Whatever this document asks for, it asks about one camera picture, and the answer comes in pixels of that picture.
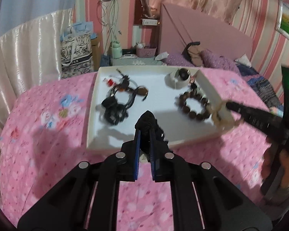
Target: brown cardboard box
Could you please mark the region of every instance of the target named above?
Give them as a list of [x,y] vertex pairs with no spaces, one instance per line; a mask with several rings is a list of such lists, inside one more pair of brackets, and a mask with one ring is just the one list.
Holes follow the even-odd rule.
[[100,41],[100,34],[97,34],[97,37],[91,40],[93,66],[95,71],[99,70],[99,64],[101,61],[101,50],[99,48],[100,46],[99,41]]

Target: picture frame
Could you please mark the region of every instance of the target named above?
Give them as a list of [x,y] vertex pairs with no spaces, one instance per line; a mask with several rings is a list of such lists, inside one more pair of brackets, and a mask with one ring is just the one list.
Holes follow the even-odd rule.
[[276,30],[289,40],[289,4],[279,1]]

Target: pink headboard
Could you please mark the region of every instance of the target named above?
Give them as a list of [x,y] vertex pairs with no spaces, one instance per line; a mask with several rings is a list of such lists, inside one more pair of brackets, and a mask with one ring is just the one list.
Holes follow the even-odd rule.
[[160,18],[159,53],[182,53],[188,43],[199,41],[201,47],[232,60],[251,56],[252,38],[200,11],[162,4]]

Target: floral bedsheet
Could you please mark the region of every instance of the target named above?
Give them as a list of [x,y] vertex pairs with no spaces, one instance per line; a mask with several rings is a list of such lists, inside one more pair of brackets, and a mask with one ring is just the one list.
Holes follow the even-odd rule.
[[[266,108],[237,74],[202,69],[223,99]],[[76,164],[105,159],[85,148],[87,117],[96,73],[85,74],[23,93],[0,138],[3,212],[17,225],[20,217]],[[176,150],[188,162],[212,163],[257,203],[265,136],[242,124],[220,138]],[[139,165],[135,183],[121,182],[117,230],[173,230],[169,183],[154,183],[149,163]]]

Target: metal bolt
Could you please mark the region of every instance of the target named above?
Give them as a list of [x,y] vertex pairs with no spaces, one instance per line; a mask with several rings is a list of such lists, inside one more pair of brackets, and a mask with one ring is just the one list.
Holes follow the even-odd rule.
[[125,153],[124,152],[118,152],[118,153],[116,153],[116,157],[119,159],[122,159],[125,157]]
[[81,169],[87,168],[89,166],[89,164],[86,161],[82,161],[81,163],[79,163],[78,165]]
[[174,154],[171,153],[171,152],[168,152],[168,153],[165,154],[165,158],[167,158],[167,159],[173,159],[173,158],[174,158]]
[[208,163],[208,162],[203,162],[203,163],[201,163],[201,167],[203,169],[210,169],[211,168],[211,164]]

